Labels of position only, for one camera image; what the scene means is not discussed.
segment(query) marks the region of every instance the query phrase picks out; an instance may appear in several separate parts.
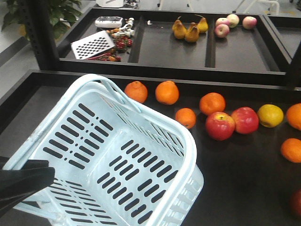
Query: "white device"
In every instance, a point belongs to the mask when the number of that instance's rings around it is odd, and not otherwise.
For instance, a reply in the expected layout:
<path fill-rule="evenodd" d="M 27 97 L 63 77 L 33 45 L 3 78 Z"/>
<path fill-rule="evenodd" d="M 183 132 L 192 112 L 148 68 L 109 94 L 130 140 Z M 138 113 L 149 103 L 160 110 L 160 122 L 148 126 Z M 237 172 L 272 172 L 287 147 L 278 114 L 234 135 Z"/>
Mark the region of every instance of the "white device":
<path fill-rule="evenodd" d="M 124 5 L 124 0 L 96 0 L 96 4 L 100 7 L 120 8 Z"/>
<path fill-rule="evenodd" d="M 95 20 L 96 27 L 120 28 L 123 18 L 119 16 L 100 16 Z"/>

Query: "pink apple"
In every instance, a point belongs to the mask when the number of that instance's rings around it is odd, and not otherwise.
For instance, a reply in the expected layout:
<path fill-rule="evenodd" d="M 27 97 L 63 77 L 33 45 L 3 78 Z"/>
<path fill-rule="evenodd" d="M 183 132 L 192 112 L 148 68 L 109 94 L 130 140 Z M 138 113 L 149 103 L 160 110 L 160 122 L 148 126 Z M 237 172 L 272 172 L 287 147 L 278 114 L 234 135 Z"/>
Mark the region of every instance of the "pink apple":
<path fill-rule="evenodd" d="M 228 27 L 228 25 L 225 24 L 218 25 L 214 30 L 214 33 L 218 38 L 226 37 L 229 34 L 229 32 L 230 28 Z"/>
<path fill-rule="evenodd" d="M 243 19 L 243 27 L 247 30 L 253 29 L 257 24 L 257 19 L 252 16 L 246 16 Z"/>
<path fill-rule="evenodd" d="M 235 131 L 240 134 L 253 133 L 258 129 L 257 113 L 250 107 L 240 107 L 234 110 L 231 117 L 235 121 Z"/>
<path fill-rule="evenodd" d="M 215 112 L 207 117 L 205 128 L 211 138 L 222 141 L 232 136 L 235 122 L 227 113 Z"/>
<path fill-rule="evenodd" d="M 229 20 L 229 28 L 236 27 L 237 24 L 239 23 L 239 17 L 235 14 L 230 14 L 227 16 L 227 19 Z"/>
<path fill-rule="evenodd" d="M 225 17 L 221 17 L 221 18 L 218 18 L 217 20 L 216 20 L 216 22 L 215 22 L 215 26 L 218 26 L 218 25 L 220 25 L 220 24 L 225 24 L 225 25 L 230 25 L 230 21 L 227 19 L 227 18 L 225 18 Z"/>

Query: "black object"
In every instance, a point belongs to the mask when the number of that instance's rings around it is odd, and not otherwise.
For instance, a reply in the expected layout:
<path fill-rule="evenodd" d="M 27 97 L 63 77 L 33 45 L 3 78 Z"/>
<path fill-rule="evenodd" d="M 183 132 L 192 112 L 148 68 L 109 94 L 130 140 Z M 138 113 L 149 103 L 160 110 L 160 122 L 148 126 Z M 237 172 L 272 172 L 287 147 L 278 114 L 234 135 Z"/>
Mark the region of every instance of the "black object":
<path fill-rule="evenodd" d="M 2 170 L 8 158 L 0 156 L 0 217 L 25 198 L 51 185 L 55 170 L 48 161 L 28 160 L 20 170 Z"/>

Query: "orange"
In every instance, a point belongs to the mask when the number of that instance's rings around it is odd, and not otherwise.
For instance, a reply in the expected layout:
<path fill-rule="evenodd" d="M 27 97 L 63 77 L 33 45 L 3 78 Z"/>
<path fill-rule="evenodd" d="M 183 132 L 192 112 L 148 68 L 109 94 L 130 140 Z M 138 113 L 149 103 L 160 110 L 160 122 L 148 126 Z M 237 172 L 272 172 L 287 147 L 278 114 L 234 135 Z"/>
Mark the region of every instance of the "orange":
<path fill-rule="evenodd" d="M 140 81 L 134 81 L 127 84 L 124 93 L 135 101 L 139 103 L 144 103 L 148 92 L 146 86 L 144 86 Z"/>
<path fill-rule="evenodd" d="M 286 118 L 288 124 L 301 130 L 301 103 L 290 106 L 286 111 Z"/>
<path fill-rule="evenodd" d="M 179 99 L 180 93 L 173 81 L 164 81 L 156 88 L 156 99 L 165 105 L 173 105 Z"/>
<path fill-rule="evenodd" d="M 174 119 L 188 129 L 191 129 L 197 121 L 194 111 L 187 107 L 178 110 L 175 113 Z"/>
<path fill-rule="evenodd" d="M 288 138 L 281 145 L 281 154 L 288 161 L 301 163 L 301 140 Z"/>
<path fill-rule="evenodd" d="M 223 112 L 226 107 L 225 98 L 219 93 L 207 93 L 199 101 L 199 109 L 205 115 Z"/>

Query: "black metal frame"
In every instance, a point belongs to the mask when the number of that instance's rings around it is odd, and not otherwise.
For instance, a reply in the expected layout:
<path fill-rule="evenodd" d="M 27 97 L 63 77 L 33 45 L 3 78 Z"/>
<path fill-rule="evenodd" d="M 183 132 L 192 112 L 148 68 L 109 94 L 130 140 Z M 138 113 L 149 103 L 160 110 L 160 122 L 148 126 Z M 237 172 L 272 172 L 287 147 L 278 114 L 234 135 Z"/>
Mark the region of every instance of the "black metal frame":
<path fill-rule="evenodd" d="M 214 57 L 212 48 L 213 43 L 207 46 L 206 66 L 208 68 L 200 69 L 181 69 L 170 67 L 155 67 L 149 65 L 139 65 L 135 63 L 114 63 L 114 62 L 93 62 L 87 60 L 76 60 L 59 58 L 59 55 L 64 55 L 66 50 L 70 47 L 70 42 L 74 41 L 74 34 L 77 36 L 83 31 L 83 27 L 91 23 L 91 19 L 99 15 L 99 8 L 91 8 L 88 10 L 77 22 L 80 26 L 73 26 L 62 38 L 62 41 L 55 46 L 52 32 L 48 21 L 48 14 L 45 10 L 44 0 L 19 0 L 21 5 L 20 10 L 26 21 L 26 29 L 31 37 L 31 44 L 33 46 L 38 64 L 42 70 L 60 70 L 81 73 L 101 73 L 116 74 L 116 75 L 132 75 L 140 76 L 143 73 L 144 77 L 165 77 L 165 78 L 179 78 L 189 80 L 203 80 L 203 81 L 222 81 L 222 82 L 237 82 L 250 84 L 264 84 L 264 85 L 280 85 L 288 86 L 288 89 L 300 86 L 300 71 L 298 66 L 291 65 L 288 69 L 290 56 L 283 47 L 281 41 L 275 37 L 270 24 L 267 19 L 261 15 L 256 15 L 259 18 L 257 29 L 261 36 L 267 37 L 270 41 L 266 44 L 271 50 L 271 54 L 276 59 L 276 62 L 283 72 L 234 72 L 210 68 L 214 65 L 211 60 Z M 102 8 L 104 16 L 112 15 L 116 12 L 120 16 L 128 16 L 129 9 L 110 9 Z M 136 18 L 156 18 L 156 21 L 173 22 L 179 13 L 169 11 L 148 11 L 132 9 L 131 15 Z M 194 13 L 181 12 L 183 15 L 183 22 L 191 21 Z M 205 14 L 208 21 L 213 21 L 216 17 L 222 14 Z M 300 61 L 298 53 L 296 53 L 294 61 Z"/>

